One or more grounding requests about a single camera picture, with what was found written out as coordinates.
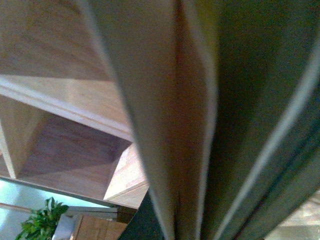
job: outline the wooden edge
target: wooden edge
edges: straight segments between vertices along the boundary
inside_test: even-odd
[[[0,202],[0,209],[6,209],[6,210],[10,210],[10,211],[31,214],[31,210],[29,208],[15,206],[15,205],[6,204],[6,203],[2,203],[2,202]]]
[[[106,200],[106,201],[112,200],[113,198],[119,197],[119,196],[121,196],[122,194],[126,194],[126,193],[128,193],[128,192],[131,192],[131,191],[133,191],[133,190],[135,190],[135,189],[137,189],[137,188],[140,188],[140,187],[142,187],[142,186],[145,186],[145,185],[148,185],[148,181],[147,181],[147,180],[144,180],[144,181],[142,181],[142,182],[139,182],[137,185],[134,185],[134,186],[129,187],[129,188],[123,190],[123,191],[120,191],[120,192],[118,192],[118,193],[115,194],[115,195],[109,196],[109,197],[107,197],[107,198],[103,198],[103,200]]]
[[[6,181],[6,182],[10,182],[10,183],[15,183],[15,184],[20,184],[20,185],[24,185],[30,188],[35,188],[35,189],[39,189],[42,191],[47,191],[50,193],[54,193],[54,194],[61,194],[64,196],[68,196],[68,197],[72,197],[72,198],[76,198],[76,199],[80,199],[83,201],[87,201],[89,203],[93,203],[93,204],[99,204],[102,206],[106,206],[106,207],[110,207],[110,208],[114,208],[114,207],[118,207],[119,205],[110,201],[104,201],[101,199],[97,199],[97,198],[92,198],[92,197],[88,197],[88,196],[84,196],[84,195],[79,195],[79,194],[75,194],[72,192],[68,192],[68,191],[63,191],[63,190],[59,190],[56,188],[52,188],[52,187],[47,187],[44,185],[40,185],[40,184],[35,184],[35,183],[30,183],[21,179],[14,179],[11,177],[6,177],[6,176],[2,176],[0,175],[0,180]]]

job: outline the plant leaves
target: plant leaves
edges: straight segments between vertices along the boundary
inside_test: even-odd
[[[21,223],[22,232],[15,240],[51,240],[61,215],[68,208],[53,197],[45,200],[43,209],[32,210],[28,220]]]

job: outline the shelf compartment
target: shelf compartment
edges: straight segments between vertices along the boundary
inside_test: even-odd
[[[122,152],[131,142],[52,115],[18,179],[103,200]]]

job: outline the wooden shelving unit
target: wooden shelving unit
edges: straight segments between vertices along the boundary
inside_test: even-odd
[[[73,0],[0,11],[0,177],[103,201],[133,138],[85,16]]]

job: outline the beige panel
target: beige panel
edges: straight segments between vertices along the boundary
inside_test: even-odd
[[[47,113],[0,95],[0,144],[10,177],[16,178],[29,157]]]
[[[122,101],[111,81],[0,75],[0,94],[132,140]]]
[[[136,146],[132,144],[121,155],[119,163],[114,171],[104,200],[112,199],[135,188],[147,184],[147,179],[139,158]],[[139,206],[140,200],[133,206]]]

